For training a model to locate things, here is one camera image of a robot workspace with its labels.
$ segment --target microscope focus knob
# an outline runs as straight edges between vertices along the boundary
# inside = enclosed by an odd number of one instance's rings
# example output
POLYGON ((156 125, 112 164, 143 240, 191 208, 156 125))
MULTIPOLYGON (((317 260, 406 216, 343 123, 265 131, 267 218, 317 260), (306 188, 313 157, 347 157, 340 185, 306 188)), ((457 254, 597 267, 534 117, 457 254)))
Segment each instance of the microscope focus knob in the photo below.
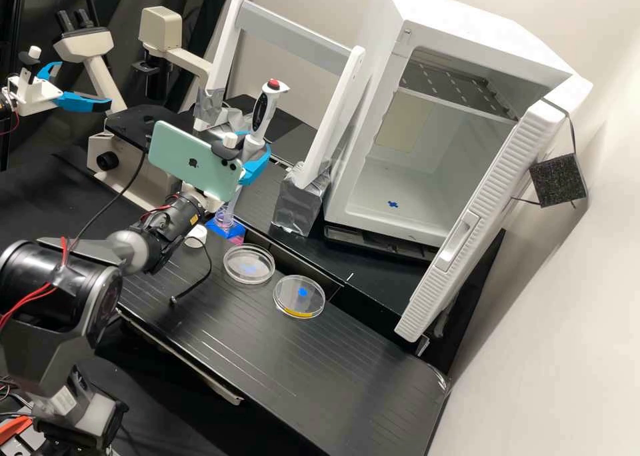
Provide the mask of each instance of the microscope focus knob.
POLYGON ((96 164, 98 164, 98 168, 102 171, 108 171, 110 169, 117 168, 120 165, 120 160, 118 159, 118 155, 113 151, 107 151, 98 155, 95 158, 96 164))

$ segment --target red wire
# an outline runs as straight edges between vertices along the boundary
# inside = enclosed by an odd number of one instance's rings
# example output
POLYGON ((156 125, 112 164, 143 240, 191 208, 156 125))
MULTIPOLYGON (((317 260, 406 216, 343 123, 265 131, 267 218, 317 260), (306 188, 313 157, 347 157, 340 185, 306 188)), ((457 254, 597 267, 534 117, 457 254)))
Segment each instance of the red wire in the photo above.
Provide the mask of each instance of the red wire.
MULTIPOLYGON (((22 307, 23 305, 27 304, 28 302, 39 298, 41 295, 40 293, 42 291, 44 291, 46 288, 48 288, 49 286, 51 286, 51 283, 45 283, 42 286, 40 286, 38 289, 36 289, 35 291, 30 292, 28 295, 24 296, 24 298, 22 298, 20 301, 18 301, 16 304, 13 305, 13 307, 8 310, 5 314, 2 315, 2 318, 0 318, 0 331, 2 330, 2 328, 4 328, 5 324, 7 324, 7 321, 10 320, 12 314, 14 314, 14 312, 16 312, 16 310, 18 310, 18 308, 22 307)), ((46 292, 45 294, 51 294, 52 292, 54 292, 57 288, 53 288, 53 290, 46 292)))
POLYGON ((0 331, 2 330, 2 328, 4 328, 5 324, 7 324, 8 320, 10 320, 11 316, 18 310, 20 309, 22 306, 24 306, 27 303, 30 303, 32 301, 35 301, 37 299, 42 299, 45 296, 49 296, 50 294, 54 293, 57 291, 57 287, 54 287, 53 289, 48 290, 46 293, 42 293, 40 295, 36 295, 30 299, 26 299, 24 300, 20 300, 20 302, 18 302, 18 304, 16 304, 14 307, 12 307, 9 312, 7 312, 4 316, 2 316, 2 319, 0 319, 0 331))
POLYGON ((153 208, 150 211, 147 211, 142 216, 140 216, 140 221, 144 221, 149 215, 155 213, 156 211, 162 211, 163 209, 170 208, 171 205, 158 206, 157 208, 153 208))
MULTIPOLYGON (((60 243, 62 244, 62 264, 65 265, 67 264, 67 259, 69 258, 67 238, 65 238, 64 236, 60 236, 60 243)), ((5 314, 3 314, 2 317, 0 317, 0 331, 2 331, 2 328, 4 328, 8 320, 11 319, 11 316, 13 316, 13 314, 22 306, 32 301, 35 301, 36 299, 44 298, 45 296, 48 296, 53 292, 55 292, 55 290, 57 289, 57 287, 54 287, 48 290, 46 293, 42 293, 42 291, 46 290, 49 286, 51 286, 51 283, 43 284, 35 291, 32 291, 28 295, 24 296, 20 301, 14 304, 10 310, 8 310, 5 314)))
POLYGON ((62 244, 62 266, 67 264, 69 258, 69 252, 67 250, 67 238, 60 236, 60 243, 62 244))
POLYGON ((5 131, 4 133, 0 133, 0 136, 4 136, 5 134, 9 134, 14 132, 16 129, 18 129, 18 126, 20 125, 20 116, 18 115, 18 112, 15 112, 15 126, 12 127, 10 130, 5 131))

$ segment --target robotic arm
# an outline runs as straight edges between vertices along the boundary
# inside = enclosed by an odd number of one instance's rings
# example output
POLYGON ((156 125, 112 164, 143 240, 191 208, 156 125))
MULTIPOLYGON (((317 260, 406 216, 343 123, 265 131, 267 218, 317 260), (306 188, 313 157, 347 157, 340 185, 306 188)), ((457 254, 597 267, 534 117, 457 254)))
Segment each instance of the robotic arm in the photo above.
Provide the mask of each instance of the robotic arm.
POLYGON ((34 401, 35 428, 52 448, 56 441, 56 451, 62 444, 68 454, 77 448, 105 454, 127 408, 93 392, 76 363, 92 356, 123 275, 158 272, 204 215, 196 198, 178 193, 127 229, 104 240, 80 240, 66 264, 53 238, 18 241, 0 256, 2 313, 43 282, 54 287, 8 320, 0 333, 0 364, 34 401))
POLYGON ((111 108, 111 100, 93 98, 70 91, 62 91, 49 78, 55 77, 62 62, 56 61, 40 66, 41 50, 31 46, 28 51, 18 54, 22 69, 18 76, 7 78, 7 86, 0 88, 0 119, 9 117, 16 111, 20 116, 28 116, 56 107, 78 113, 96 113, 111 108))

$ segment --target yellow label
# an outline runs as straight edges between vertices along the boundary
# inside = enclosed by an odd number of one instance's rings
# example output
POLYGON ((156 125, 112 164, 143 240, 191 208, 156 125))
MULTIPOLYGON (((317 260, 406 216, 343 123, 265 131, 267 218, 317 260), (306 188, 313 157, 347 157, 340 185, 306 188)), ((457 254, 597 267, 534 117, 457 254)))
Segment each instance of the yellow label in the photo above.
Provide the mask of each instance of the yellow label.
POLYGON ((302 317, 302 318, 310 318, 313 317, 312 313, 300 313, 298 311, 294 311, 292 309, 289 308, 283 308, 285 310, 286 313, 289 313, 292 316, 297 316, 297 317, 302 317))

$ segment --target open incubator door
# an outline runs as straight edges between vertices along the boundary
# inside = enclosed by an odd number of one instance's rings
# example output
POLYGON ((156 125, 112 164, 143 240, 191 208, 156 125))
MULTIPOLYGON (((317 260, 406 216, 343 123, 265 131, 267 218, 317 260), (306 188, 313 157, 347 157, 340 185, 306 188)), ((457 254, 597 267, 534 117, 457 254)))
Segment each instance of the open incubator door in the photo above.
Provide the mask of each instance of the open incubator door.
POLYGON ((573 75, 530 106, 512 128, 487 172, 458 215, 452 230, 411 296, 395 332, 416 341, 451 302, 528 181, 536 161, 570 115, 591 90, 591 83, 573 75))

